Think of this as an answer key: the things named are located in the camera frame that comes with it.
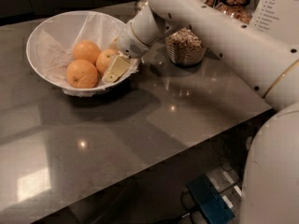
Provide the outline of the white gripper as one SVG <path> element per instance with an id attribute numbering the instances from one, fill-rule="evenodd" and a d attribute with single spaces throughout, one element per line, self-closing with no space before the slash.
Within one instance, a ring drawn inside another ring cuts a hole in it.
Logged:
<path id="1" fill-rule="evenodd" d="M 113 39 L 110 47 L 112 49 L 118 49 L 131 58 L 140 58 L 150 50 L 150 47 L 143 44 L 135 34 L 132 21 L 128 21 L 120 31 L 118 37 Z M 107 70 L 102 76 L 102 81 L 104 83 L 116 82 L 127 72 L 130 66 L 131 62 L 124 56 L 113 55 Z"/>

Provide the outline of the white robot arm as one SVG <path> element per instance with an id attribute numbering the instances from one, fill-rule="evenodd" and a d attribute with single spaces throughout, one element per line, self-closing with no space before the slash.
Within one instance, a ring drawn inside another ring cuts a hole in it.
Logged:
<path id="1" fill-rule="evenodd" d="M 299 224 L 298 48 L 200 0 L 149 0 L 112 45 L 139 58 L 182 26 L 277 111 L 250 146 L 239 224 Z"/>

